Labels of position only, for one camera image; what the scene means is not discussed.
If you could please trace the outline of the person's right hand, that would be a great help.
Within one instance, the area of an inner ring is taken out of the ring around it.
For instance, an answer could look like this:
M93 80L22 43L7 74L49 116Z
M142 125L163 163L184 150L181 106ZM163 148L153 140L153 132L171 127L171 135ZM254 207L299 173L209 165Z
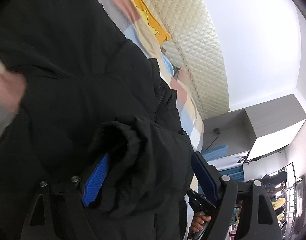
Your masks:
M203 230L203 224L204 222L210 222L211 216L205 216L202 214L202 212L197 212L194 214L193 221L191 223L191 226L189 228L190 233L196 233Z

